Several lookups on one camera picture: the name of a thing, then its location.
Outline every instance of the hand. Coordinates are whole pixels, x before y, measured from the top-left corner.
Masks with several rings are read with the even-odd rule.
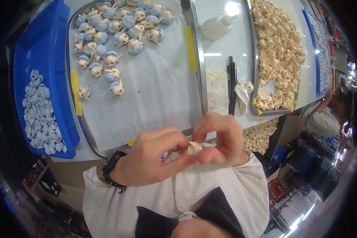
[[[158,183],[178,174],[197,161],[193,155],[184,155],[164,164],[177,146],[180,154],[185,154],[189,138],[177,127],[168,126],[138,135],[128,155],[121,157],[110,173],[111,179],[124,186],[145,186]],[[159,158],[169,151],[163,161]]]
[[[333,95],[334,95],[334,91],[332,88],[329,88],[327,93],[325,94],[325,101],[327,101],[328,103],[332,100]]]
[[[209,132],[217,132],[217,146],[203,149],[197,156],[200,164],[220,167],[240,166],[249,160],[243,150],[243,128],[232,115],[207,112],[193,132],[193,140],[203,142]]]

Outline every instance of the metal tray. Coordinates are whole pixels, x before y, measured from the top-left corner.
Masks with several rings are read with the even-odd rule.
[[[279,107],[277,111],[275,110],[271,110],[271,111],[262,111],[261,113],[258,111],[257,106],[254,104],[254,102],[256,102],[256,100],[254,100],[255,98],[257,98],[257,93],[258,93],[258,80],[259,80],[259,63],[258,63],[258,57],[259,57],[259,53],[258,53],[258,35],[257,35],[257,31],[256,31],[256,25],[253,23],[255,22],[255,17],[254,14],[252,12],[252,6],[251,6],[251,1],[250,0],[246,0],[248,6],[249,6],[249,10],[250,10],[250,21],[251,21],[251,30],[252,30],[252,36],[253,36],[253,41],[255,44],[255,48],[254,48],[254,53],[255,53],[255,62],[254,62],[254,66],[253,69],[255,69],[255,74],[253,74],[253,83],[254,83],[254,92],[253,92],[253,100],[252,100],[252,111],[259,117],[266,117],[266,116],[272,116],[272,115],[281,115],[281,114],[288,114],[291,113],[292,110],[291,109],[284,109],[282,107]],[[296,102],[298,99],[298,93],[295,93],[295,99],[294,99],[294,107],[296,107]]]
[[[67,74],[68,74],[68,82],[70,85],[70,93],[71,96],[74,98],[74,93],[72,91],[71,87],[71,75],[70,75],[70,57],[69,57],[69,30],[75,29],[75,22],[78,18],[79,14],[82,13],[89,13],[91,9],[94,6],[99,6],[103,2],[111,2],[114,3],[114,1],[102,1],[102,0],[95,0],[93,2],[90,2],[86,4],[85,6],[81,7],[78,9],[73,16],[70,18],[68,24],[67,24],[67,29],[66,29],[66,38],[65,38],[65,56],[66,56],[66,68],[67,68]],[[207,88],[206,88],[206,73],[205,73],[205,61],[204,61],[204,51],[202,47],[202,38],[201,38],[201,31],[200,31],[200,22],[198,20],[198,15],[197,15],[197,8],[196,8],[196,3],[193,0],[181,0],[181,8],[182,8],[182,14],[186,19],[187,26],[191,27],[192,31],[192,36],[193,36],[193,43],[194,43],[194,49],[195,49],[195,58],[196,58],[196,65],[197,65],[197,72],[192,73],[193,78],[198,81],[198,87],[200,91],[200,100],[201,100],[201,110],[202,114],[204,115],[205,112],[207,112]],[[91,148],[91,150],[100,158],[102,159],[108,159],[111,157],[114,153],[115,150],[123,149],[127,147],[128,145],[123,145],[119,146],[113,149],[105,150],[105,151],[99,151],[97,143],[95,142],[94,136],[92,135],[90,131],[90,127],[85,119],[84,112],[82,111],[82,116],[77,116],[78,121],[81,125],[81,128],[83,130],[83,134],[86,137],[86,140]],[[182,133],[186,136],[190,136],[193,133],[193,129],[188,129],[185,131],[182,131]]]

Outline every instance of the blue tray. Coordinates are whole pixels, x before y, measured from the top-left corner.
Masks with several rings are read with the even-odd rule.
[[[44,149],[34,149],[30,145],[25,133],[22,106],[25,87],[30,83],[30,72],[37,69],[44,76],[43,83],[50,90],[54,115],[68,150],[52,156],[66,159],[74,158],[74,148],[80,140],[71,113],[65,79],[65,35],[69,10],[63,0],[54,0],[34,18],[17,41],[13,68],[17,114],[29,149],[34,154],[46,155]]]
[[[304,14],[305,20],[307,21],[309,32],[311,33],[313,48],[318,49],[315,33],[313,32],[312,24],[308,18],[307,12],[312,16],[312,14],[307,9],[304,8],[303,14]],[[320,91],[320,61],[319,61],[318,54],[315,54],[315,61],[316,61],[316,92],[319,95],[321,95],[326,91],[326,89]]]

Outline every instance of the worker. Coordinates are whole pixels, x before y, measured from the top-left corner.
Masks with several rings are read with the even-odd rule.
[[[243,150],[243,129],[233,116],[206,113],[193,140],[203,142],[211,131],[217,145],[197,156],[185,155],[190,140],[175,126],[142,132],[109,173],[96,166],[85,171],[83,214],[92,237],[262,235],[269,221],[262,164]],[[175,147],[181,156],[168,159]]]
[[[298,118],[310,131],[324,137],[334,137],[352,115],[352,100],[351,91],[335,95],[330,88],[324,101],[316,101],[303,107]]]

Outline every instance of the white paper sheet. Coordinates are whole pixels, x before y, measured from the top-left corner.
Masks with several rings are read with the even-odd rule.
[[[194,128],[202,118],[198,82],[189,68],[186,20],[180,1],[159,0],[159,3],[176,17],[170,25],[155,25],[154,28],[158,26],[166,33],[160,46],[148,41],[150,29],[144,33],[141,40],[144,49],[137,55],[127,55],[126,46],[116,49],[113,34],[109,34],[105,43],[109,51],[122,55],[115,66],[125,86],[121,97],[111,97],[104,72],[95,79],[88,69],[78,69],[78,57],[72,51],[73,37],[78,31],[69,32],[71,70],[78,72],[80,85],[91,88],[90,100],[82,102],[82,111],[100,151],[125,145],[142,131],[170,125],[181,131]],[[103,59],[99,63],[104,64],[103,69],[110,69]]]

